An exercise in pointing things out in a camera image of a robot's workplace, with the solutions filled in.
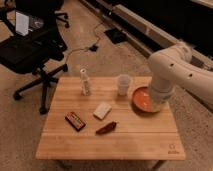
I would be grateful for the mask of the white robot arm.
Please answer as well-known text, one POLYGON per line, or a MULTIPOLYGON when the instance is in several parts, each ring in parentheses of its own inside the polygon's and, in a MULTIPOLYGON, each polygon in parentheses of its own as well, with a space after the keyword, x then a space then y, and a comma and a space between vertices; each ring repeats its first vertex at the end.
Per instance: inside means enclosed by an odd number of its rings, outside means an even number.
POLYGON ((179 85, 213 112, 213 72, 191 64, 192 49, 184 42, 156 51, 148 58, 153 73, 149 83, 151 104, 160 109, 179 85))

